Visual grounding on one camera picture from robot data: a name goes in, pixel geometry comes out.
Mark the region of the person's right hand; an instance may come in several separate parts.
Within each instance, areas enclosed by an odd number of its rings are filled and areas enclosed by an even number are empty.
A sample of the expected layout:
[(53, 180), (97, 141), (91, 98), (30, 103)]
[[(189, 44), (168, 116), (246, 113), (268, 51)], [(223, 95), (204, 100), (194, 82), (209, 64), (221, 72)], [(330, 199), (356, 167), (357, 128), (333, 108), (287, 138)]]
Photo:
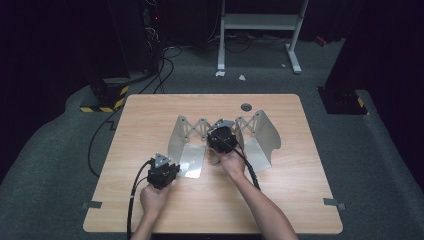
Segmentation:
[(222, 168), (232, 179), (245, 176), (245, 162), (235, 151), (219, 153), (218, 157)]

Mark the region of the black yellow striped base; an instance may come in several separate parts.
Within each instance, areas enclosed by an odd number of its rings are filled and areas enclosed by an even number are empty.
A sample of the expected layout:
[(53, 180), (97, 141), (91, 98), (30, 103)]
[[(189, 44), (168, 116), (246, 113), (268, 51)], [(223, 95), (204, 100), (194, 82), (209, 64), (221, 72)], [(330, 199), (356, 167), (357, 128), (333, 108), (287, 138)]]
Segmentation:
[(364, 101), (355, 91), (335, 90), (324, 87), (318, 87), (317, 90), (328, 114), (368, 114)]
[(108, 85), (104, 80), (94, 82), (82, 100), (80, 110), (85, 113), (115, 112), (123, 105), (128, 90), (128, 85)]

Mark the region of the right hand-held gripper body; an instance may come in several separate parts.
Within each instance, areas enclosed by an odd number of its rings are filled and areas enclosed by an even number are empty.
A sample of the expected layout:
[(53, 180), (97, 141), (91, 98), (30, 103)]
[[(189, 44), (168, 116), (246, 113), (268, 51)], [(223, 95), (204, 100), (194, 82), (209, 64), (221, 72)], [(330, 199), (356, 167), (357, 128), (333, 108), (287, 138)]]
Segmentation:
[(220, 119), (207, 132), (207, 145), (217, 153), (230, 153), (238, 144), (232, 127), (234, 121)]

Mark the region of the person's left hand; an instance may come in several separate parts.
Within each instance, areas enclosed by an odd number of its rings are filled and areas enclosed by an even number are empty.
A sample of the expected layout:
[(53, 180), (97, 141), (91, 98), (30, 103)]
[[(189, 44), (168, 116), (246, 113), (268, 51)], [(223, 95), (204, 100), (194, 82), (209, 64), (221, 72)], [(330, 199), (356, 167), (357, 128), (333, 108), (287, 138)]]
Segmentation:
[(156, 218), (160, 215), (166, 204), (169, 190), (169, 186), (163, 189), (157, 189), (151, 184), (148, 184), (141, 190), (140, 202), (145, 216)]

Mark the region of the expandable grey metal bookend rack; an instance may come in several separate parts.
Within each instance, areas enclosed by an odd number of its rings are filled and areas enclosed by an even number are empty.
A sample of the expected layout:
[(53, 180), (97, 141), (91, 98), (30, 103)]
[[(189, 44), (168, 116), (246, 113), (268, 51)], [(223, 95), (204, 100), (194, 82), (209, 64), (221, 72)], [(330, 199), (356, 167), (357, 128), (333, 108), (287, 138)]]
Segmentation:
[(205, 118), (191, 123), (179, 116), (168, 144), (169, 158), (180, 166), (179, 176), (200, 177), (210, 140), (216, 139), (217, 130), (225, 127), (233, 135), (235, 145), (247, 154), (255, 173), (272, 167), (272, 151), (281, 148), (281, 137), (263, 110), (251, 118), (219, 119), (214, 124)]

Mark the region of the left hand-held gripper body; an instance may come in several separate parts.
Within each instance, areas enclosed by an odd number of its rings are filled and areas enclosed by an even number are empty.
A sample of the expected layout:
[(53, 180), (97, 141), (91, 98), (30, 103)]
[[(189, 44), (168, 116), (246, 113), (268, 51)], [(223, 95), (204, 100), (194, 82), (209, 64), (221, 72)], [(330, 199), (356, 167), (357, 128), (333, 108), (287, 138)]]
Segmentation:
[(157, 189), (163, 189), (171, 183), (173, 170), (169, 169), (171, 160), (160, 154), (156, 153), (153, 158), (153, 163), (148, 170), (147, 181)]

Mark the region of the white metal stand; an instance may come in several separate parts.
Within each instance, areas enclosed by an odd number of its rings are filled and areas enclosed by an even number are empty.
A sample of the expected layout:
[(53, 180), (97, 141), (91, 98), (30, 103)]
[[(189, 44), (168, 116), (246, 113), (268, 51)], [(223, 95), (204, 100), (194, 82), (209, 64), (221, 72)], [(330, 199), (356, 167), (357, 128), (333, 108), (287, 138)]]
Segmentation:
[(302, 0), (297, 14), (235, 14), (226, 12), (226, 0), (222, 0), (220, 15), (220, 35), (217, 55), (217, 71), (225, 71), (225, 31), (226, 30), (274, 30), (291, 31), (291, 42), (285, 45), (293, 72), (301, 74), (295, 47), (303, 25), (309, 0)]

